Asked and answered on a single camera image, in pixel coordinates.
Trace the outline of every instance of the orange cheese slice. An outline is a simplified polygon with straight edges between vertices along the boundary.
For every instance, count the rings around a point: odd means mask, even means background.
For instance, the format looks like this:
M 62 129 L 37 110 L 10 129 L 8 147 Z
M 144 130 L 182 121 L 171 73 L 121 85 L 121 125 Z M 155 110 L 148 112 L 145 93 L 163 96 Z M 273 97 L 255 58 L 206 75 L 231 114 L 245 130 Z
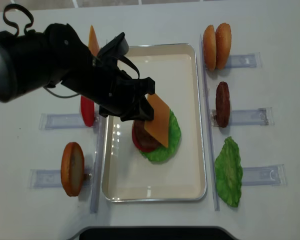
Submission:
M 93 56 L 97 56 L 97 54 L 100 50 L 99 43 L 98 43 L 96 33 L 95 33 L 95 29 L 92 25 L 90 26 L 88 48 Z
M 147 100 L 154 110 L 152 121 L 145 121 L 144 129 L 166 148 L 169 146 L 170 108 L 157 94 L 148 94 Z

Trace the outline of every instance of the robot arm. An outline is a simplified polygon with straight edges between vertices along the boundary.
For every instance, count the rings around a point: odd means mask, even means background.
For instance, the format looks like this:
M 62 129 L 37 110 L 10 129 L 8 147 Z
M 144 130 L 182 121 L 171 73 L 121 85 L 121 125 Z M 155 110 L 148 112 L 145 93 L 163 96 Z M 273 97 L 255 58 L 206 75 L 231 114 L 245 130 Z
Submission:
M 24 12 L 31 20 L 18 36 L 16 23 L 7 20 L 10 9 Z M 4 21 L 17 28 L 15 35 L 0 32 L 0 101 L 9 102 L 35 89 L 54 88 L 60 83 L 100 105 L 99 114 L 127 120 L 153 120 L 154 110 L 145 94 L 155 93 L 155 82 L 132 79 L 117 67 L 122 61 L 139 71 L 124 55 L 129 46 L 122 32 L 104 46 L 94 57 L 69 25 L 51 24 L 44 33 L 31 27 L 33 17 L 24 7 L 8 5 L 3 12 Z

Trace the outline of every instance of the white tray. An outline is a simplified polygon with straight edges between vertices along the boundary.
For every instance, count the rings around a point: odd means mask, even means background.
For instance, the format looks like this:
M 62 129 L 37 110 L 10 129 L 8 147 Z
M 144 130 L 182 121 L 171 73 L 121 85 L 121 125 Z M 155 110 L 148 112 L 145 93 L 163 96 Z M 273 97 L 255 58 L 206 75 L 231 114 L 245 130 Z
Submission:
M 189 44 L 130 47 L 126 55 L 140 78 L 155 81 L 155 93 L 174 112 L 181 139 L 176 154 L 153 164 L 132 142 L 132 121 L 106 119 L 102 191 L 112 202 L 198 200 L 206 192 L 206 169 L 195 50 Z M 137 73 L 122 62 L 120 69 Z

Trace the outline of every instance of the burger patty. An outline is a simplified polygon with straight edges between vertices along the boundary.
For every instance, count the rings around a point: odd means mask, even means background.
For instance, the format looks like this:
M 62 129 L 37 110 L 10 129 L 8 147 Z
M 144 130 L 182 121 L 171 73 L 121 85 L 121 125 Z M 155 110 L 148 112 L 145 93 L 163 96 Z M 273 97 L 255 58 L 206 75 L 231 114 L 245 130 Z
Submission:
M 156 149 L 161 146 L 154 137 L 145 130 L 145 121 L 134 120 L 133 129 L 138 143 L 146 149 Z
M 215 110 L 216 122 L 219 127 L 225 128 L 230 117 L 230 94 L 228 84 L 224 81 L 220 82 L 216 88 Z

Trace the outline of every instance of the clear plastic stand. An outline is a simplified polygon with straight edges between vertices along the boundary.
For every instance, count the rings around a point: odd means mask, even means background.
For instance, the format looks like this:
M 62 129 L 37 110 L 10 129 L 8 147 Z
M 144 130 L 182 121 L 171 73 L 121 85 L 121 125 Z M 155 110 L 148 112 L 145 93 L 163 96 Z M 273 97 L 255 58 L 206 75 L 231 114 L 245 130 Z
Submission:
M 92 179 L 92 192 L 91 192 L 91 202 L 90 202 L 90 212 L 96 213 L 98 211 L 99 196 L 100 196 L 100 186 L 102 177 L 102 167 L 103 167 L 103 156 L 106 154 L 104 151 L 107 119 L 103 116 L 99 116 L 99 121 L 97 124 L 97 140 L 96 140 L 96 154 L 95 162 L 93 168 L 93 179 Z
M 204 50 L 203 50 L 203 38 L 202 35 L 200 36 L 200 61 L 201 61 L 201 74 L 202 74 L 202 85 L 203 85 L 203 95 L 205 96 L 205 120 L 207 122 L 206 131 L 208 133 L 208 152 L 209 152 L 209 161 L 210 161 L 210 173 L 211 173 L 211 184 L 212 184 L 212 196 L 213 196 L 213 205 L 214 210 L 220 210 L 219 204 L 219 196 L 217 193 L 217 186 L 216 186 L 216 174 L 215 174 L 215 155 L 214 155 L 214 144 L 213 144 L 213 134 L 212 134 L 212 119 L 210 117 L 210 110 L 209 110 L 209 93 L 208 93 L 208 85 L 207 85 L 207 76 L 206 76 L 206 66 L 205 66 L 205 59 L 204 59 Z
M 88 187 L 92 183 L 92 170 L 84 170 L 83 187 Z M 62 188 L 60 170 L 30 170 L 29 188 Z
M 92 127 L 96 126 L 98 121 L 98 113 L 95 114 L 95 123 Z M 46 114 L 42 113 L 39 123 L 40 130 L 53 130 L 53 129 L 82 129 L 88 128 L 79 113 L 70 114 Z
M 261 68 L 260 52 L 249 53 L 246 55 L 230 55 L 225 64 L 226 69 L 236 68 Z
M 260 185 L 287 185 L 285 165 L 244 167 L 242 186 Z
M 218 127 L 216 120 L 216 110 L 210 110 L 211 124 Z M 229 124 L 231 126 L 246 126 L 246 125 L 274 125 L 272 108 L 258 108 L 249 110 L 233 110 L 230 113 Z

